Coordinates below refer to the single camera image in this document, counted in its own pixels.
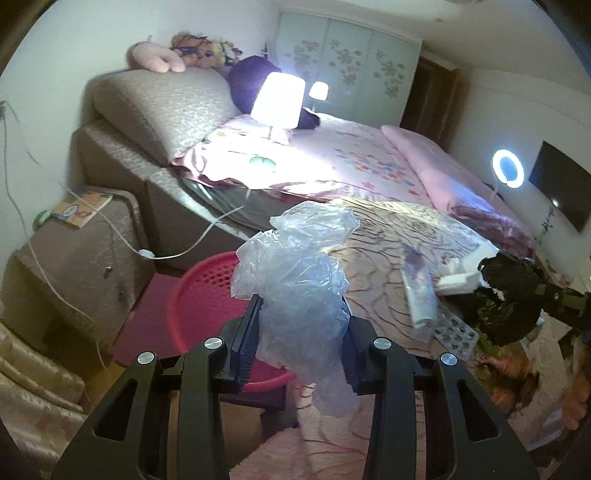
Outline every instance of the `clear plastic bag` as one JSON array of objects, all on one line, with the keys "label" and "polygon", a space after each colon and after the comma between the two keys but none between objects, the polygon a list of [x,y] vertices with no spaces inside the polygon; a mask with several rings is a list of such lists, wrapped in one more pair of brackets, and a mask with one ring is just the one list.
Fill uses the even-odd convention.
[{"label": "clear plastic bag", "polygon": [[413,322],[413,336],[422,343],[429,343],[437,321],[437,296],[425,258],[406,244],[401,274]]},{"label": "clear plastic bag", "polygon": [[343,244],[359,222],[348,208],[303,202],[271,225],[277,230],[256,234],[236,252],[232,296],[263,298],[257,358],[316,383],[314,405],[342,417],[358,405],[340,358],[349,282],[339,261],[320,249]]}]

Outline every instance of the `pink bed sheet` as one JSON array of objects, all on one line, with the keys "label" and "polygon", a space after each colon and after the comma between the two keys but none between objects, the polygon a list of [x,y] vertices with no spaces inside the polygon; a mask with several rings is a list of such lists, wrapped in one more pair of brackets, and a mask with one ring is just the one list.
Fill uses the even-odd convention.
[{"label": "pink bed sheet", "polygon": [[[405,157],[377,128],[321,113],[316,130],[296,131],[290,144],[282,145],[261,138],[247,117],[222,125],[173,165],[184,177],[210,187],[245,185],[277,198],[290,194],[328,202],[355,197],[433,206]],[[275,171],[252,168],[253,157],[272,159]]]},{"label": "pink bed sheet", "polygon": [[417,173],[434,207],[519,257],[530,257],[530,229],[491,189],[428,138],[384,125],[384,135]]}]

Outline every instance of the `silver screw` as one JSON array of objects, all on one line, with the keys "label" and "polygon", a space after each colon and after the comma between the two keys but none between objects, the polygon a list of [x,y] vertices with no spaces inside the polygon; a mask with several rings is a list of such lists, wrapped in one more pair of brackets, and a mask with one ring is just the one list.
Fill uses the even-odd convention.
[{"label": "silver screw", "polygon": [[392,346],[392,342],[384,337],[379,337],[374,340],[374,347],[379,350],[388,350]]},{"label": "silver screw", "polygon": [[211,337],[205,340],[204,344],[205,348],[207,348],[208,350],[217,350],[222,346],[223,340],[218,337]]},{"label": "silver screw", "polygon": [[449,365],[450,367],[453,367],[457,363],[457,357],[453,353],[444,353],[441,356],[441,361],[444,364]]},{"label": "silver screw", "polygon": [[148,365],[154,360],[154,354],[152,352],[141,353],[138,357],[138,363],[141,365]]}]

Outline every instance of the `glowing ring light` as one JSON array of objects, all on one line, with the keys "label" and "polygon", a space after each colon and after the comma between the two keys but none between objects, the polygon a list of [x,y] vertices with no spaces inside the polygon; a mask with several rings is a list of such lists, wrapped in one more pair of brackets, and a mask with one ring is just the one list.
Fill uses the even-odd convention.
[{"label": "glowing ring light", "polygon": [[[503,172],[503,169],[501,168],[501,160],[503,160],[503,158],[508,158],[513,162],[513,165],[517,171],[517,178],[515,180],[508,180],[507,176]],[[499,177],[499,180],[509,188],[517,189],[521,187],[525,181],[523,165],[521,165],[519,158],[517,158],[517,156],[509,150],[499,150],[497,153],[495,153],[495,156],[492,157],[492,168],[495,170],[495,174],[497,177]]]}]

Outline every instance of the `orange book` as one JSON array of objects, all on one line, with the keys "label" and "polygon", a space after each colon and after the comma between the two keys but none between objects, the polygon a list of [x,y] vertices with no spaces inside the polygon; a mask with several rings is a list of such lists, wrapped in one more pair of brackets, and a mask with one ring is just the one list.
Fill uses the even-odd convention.
[{"label": "orange book", "polygon": [[113,196],[110,193],[93,192],[86,189],[75,190],[84,202],[70,195],[51,211],[51,216],[75,226],[82,228],[111,201]]}]

